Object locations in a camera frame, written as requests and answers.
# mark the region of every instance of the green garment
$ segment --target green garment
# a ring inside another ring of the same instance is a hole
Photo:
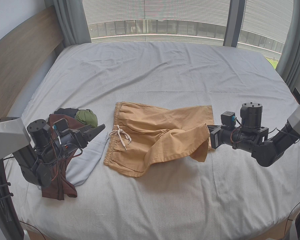
[[[98,126],[97,116],[89,109],[78,110],[74,118],[85,125]]]

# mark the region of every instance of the wooden headboard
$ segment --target wooden headboard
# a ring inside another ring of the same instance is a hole
[[[0,117],[6,117],[29,78],[63,40],[56,11],[50,6],[0,40]]]

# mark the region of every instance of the gray curtain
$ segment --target gray curtain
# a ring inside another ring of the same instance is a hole
[[[44,0],[46,7],[54,5],[64,35],[64,46],[90,43],[82,0]]]
[[[293,1],[292,21],[276,70],[292,91],[300,72],[300,0]]]

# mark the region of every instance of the wrinkled sheet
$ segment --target wrinkled sheet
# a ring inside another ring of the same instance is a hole
[[[262,54],[184,42],[87,43],[66,48],[23,113],[27,126],[60,107],[91,109],[111,131],[116,102],[168,109],[212,105],[240,115],[263,105],[262,125],[282,128],[298,106]],[[6,165],[21,220],[55,239],[248,239],[286,218],[300,201],[300,142],[268,168],[222,145],[204,163],[190,157],[126,177],[99,162],[77,198],[41,197],[14,159]]]

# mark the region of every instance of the white drawstring bow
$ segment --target white drawstring bow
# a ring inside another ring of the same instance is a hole
[[[119,127],[119,125],[117,125],[117,127],[118,127],[118,130],[113,130],[112,132],[109,133],[109,135],[112,135],[112,134],[118,134],[118,137],[119,137],[119,139],[120,139],[122,145],[123,145],[124,148],[127,150],[126,145],[124,144],[124,141],[122,140],[120,134],[123,134],[123,135],[126,137],[126,139],[129,140],[128,145],[129,145],[129,143],[132,141],[132,139],[131,139],[131,137],[129,136],[129,134],[127,134],[124,130],[122,130],[122,129]]]

